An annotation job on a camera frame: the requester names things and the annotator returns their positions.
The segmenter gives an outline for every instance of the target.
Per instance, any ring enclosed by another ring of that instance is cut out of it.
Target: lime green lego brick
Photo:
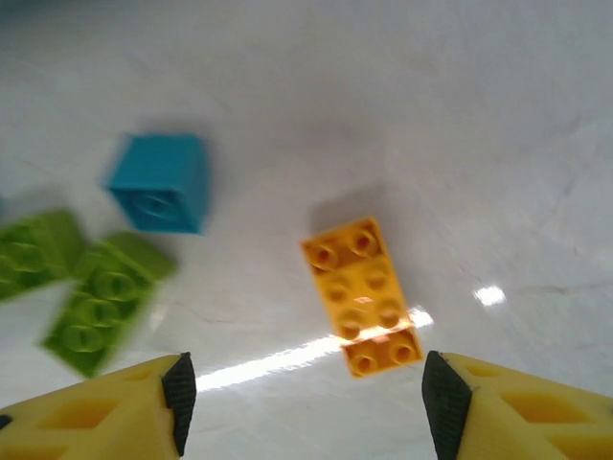
[[[95,377],[127,339],[157,283],[174,270],[173,261],[136,235],[102,241],[79,264],[82,281],[42,346]]]
[[[86,279],[101,259],[122,261],[152,282],[161,281],[176,270],[176,264],[151,243],[127,232],[112,235],[89,251],[79,262],[77,277]]]
[[[77,222],[66,210],[0,229],[0,300],[70,278],[85,247]]]

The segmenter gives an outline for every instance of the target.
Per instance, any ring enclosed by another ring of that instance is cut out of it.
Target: blue lego brick
[[[105,188],[138,230],[199,233],[209,201],[206,146],[191,134],[131,136]]]

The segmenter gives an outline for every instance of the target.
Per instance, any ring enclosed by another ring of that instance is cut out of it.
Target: black rubber pad
[[[10,422],[12,422],[12,417],[10,415],[6,415],[6,414],[0,415],[0,429],[7,426]]]
[[[195,405],[195,373],[189,353],[181,355],[178,361],[162,377],[166,406],[172,409],[174,429],[172,437],[180,456],[185,454],[193,406]]]
[[[470,408],[470,388],[439,352],[429,352],[421,395],[439,460],[454,460]]]

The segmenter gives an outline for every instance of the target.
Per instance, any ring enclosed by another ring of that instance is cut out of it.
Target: orange lego brick
[[[356,378],[423,359],[423,351],[413,328],[342,345],[341,349],[352,375]]]
[[[343,350],[355,377],[423,359],[374,218],[330,230],[301,246],[334,332],[351,342]],[[407,357],[389,356],[390,344],[404,339],[410,344],[406,350],[412,350]]]

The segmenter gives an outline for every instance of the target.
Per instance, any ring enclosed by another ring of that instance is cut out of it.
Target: lego stud
[[[352,235],[349,249],[360,257],[372,257],[379,249],[379,244],[371,232],[358,230]]]
[[[346,340],[354,340],[360,335],[363,325],[362,315],[355,310],[342,315],[338,321],[341,337]]]
[[[308,254],[310,264],[325,271],[333,270],[338,264],[338,255],[328,246],[319,244]]]
[[[341,304],[349,298],[349,283],[345,278],[336,278],[328,284],[326,295],[335,304]]]
[[[417,352],[411,341],[398,333],[390,336],[390,359],[396,364],[407,364],[415,360]]]
[[[96,292],[102,299],[128,302],[138,296],[134,280],[116,271],[105,271],[95,280]]]
[[[25,242],[10,242],[5,246],[7,264],[17,271],[39,273],[45,269],[45,256],[39,247]]]
[[[104,346],[100,332],[89,326],[69,326],[61,338],[68,350],[77,353],[95,353]]]
[[[370,268],[365,276],[366,285],[372,290],[382,290],[387,285],[390,274],[385,265],[378,264]]]
[[[381,302],[376,310],[379,315],[379,325],[385,329],[395,327],[402,315],[402,306],[398,301],[392,299]]]
[[[85,299],[77,306],[77,311],[83,322],[98,328],[115,327],[121,319],[119,309],[102,299]]]
[[[371,340],[357,345],[355,354],[350,359],[350,367],[357,376],[367,376],[376,371],[376,345]]]
[[[176,206],[169,196],[154,195],[154,194],[134,194],[132,204],[145,214],[154,216],[163,220],[175,220]]]

